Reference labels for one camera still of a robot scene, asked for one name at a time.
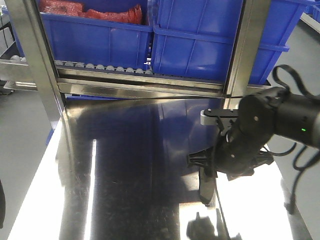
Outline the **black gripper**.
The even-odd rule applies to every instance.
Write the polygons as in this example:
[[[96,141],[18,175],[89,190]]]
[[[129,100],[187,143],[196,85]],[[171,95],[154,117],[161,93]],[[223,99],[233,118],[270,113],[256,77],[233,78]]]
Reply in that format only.
[[[274,135],[277,104],[277,95],[255,93],[245,96],[237,110],[205,109],[201,119],[211,119],[218,135],[212,147],[187,155],[187,167],[199,167],[199,178],[217,178],[221,172],[232,181],[273,163],[272,153],[262,149]]]

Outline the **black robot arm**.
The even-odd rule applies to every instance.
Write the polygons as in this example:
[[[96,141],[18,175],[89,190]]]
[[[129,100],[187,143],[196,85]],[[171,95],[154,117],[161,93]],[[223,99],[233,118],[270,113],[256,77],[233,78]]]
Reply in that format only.
[[[320,147],[320,101],[272,87],[245,96],[238,109],[206,109],[203,116],[214,120],[219,136],[213,147],[189,158],[189,164],[217,171],[234,179],[251,176],[254,169],[273,162],[272,153],[262,147],[278,135]]]

